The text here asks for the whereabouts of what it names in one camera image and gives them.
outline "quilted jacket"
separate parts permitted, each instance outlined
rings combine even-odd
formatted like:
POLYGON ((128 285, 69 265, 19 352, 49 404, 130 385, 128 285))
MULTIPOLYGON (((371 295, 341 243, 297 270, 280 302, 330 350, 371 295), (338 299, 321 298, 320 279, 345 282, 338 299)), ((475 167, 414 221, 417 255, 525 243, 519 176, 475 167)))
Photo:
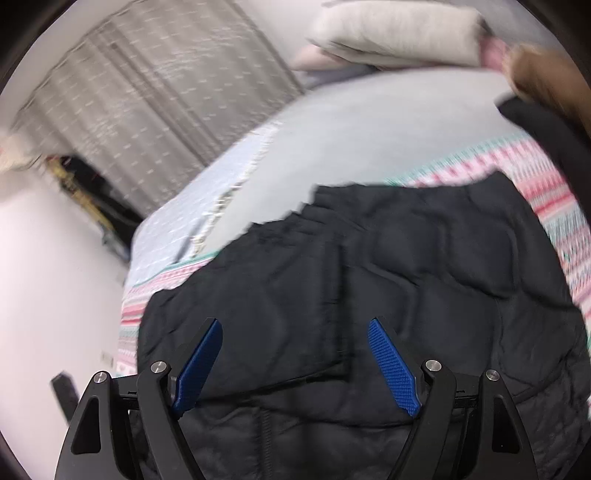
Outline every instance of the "quilted jacket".
MULTIPOLYGON (((411 419, 369 350, 376 316, 454 372, 498 370, 540 479, 564 475, 591 434, 581 312, 536 215, 501 173, 461 187, 319 187, 301 212, 253 225, 152 297, 138 369, 170 360, 210 316, 222 350, 180 421, 208 480, 386 479, 411 419)), ((452 424, 439 478, 456 433, 452 424)))

